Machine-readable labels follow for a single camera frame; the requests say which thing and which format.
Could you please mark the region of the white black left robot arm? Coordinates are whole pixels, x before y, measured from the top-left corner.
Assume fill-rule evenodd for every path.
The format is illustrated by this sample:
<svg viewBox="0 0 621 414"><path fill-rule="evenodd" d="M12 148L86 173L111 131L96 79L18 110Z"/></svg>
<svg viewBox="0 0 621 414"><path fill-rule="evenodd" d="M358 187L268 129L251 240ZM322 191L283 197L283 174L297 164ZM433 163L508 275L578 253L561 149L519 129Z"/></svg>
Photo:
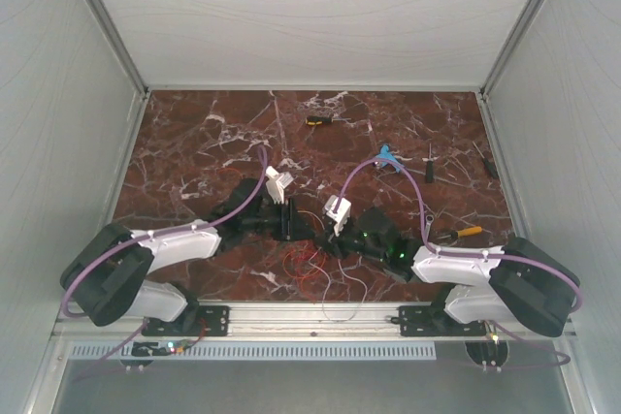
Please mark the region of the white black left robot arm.
<svg viewBox="0 0 621 414"><path fill-rule="evenodd" d="M244 178L229 198L205 217L155 231L106 225L59 282L66 300L97 327L135 316L177 334L199 327L200 305L183 286L148 280L155 271L182 262L209 259L243 244L248 235L280 242L312 240L315 232L293 199L278 204L257 180Z"/></svg>

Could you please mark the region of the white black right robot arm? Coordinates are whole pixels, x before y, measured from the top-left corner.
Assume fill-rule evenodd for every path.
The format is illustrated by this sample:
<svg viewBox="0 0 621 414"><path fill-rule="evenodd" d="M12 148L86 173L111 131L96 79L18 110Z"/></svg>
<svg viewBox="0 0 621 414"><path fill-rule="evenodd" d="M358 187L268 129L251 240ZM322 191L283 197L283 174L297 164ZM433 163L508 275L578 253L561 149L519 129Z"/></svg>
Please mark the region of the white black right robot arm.
<svg viewBox="0 0 621 414"><path fill-rule="evenodd" d="M404 283L444 283L447 294L429 310L432 328L451 334L474 321L514 321L557 337L580 302L577 276L523 238L488 249L425 243L403 236L379 208L358 219L348 207L325 207L320 246L344 259L356 254Z"/></svg>

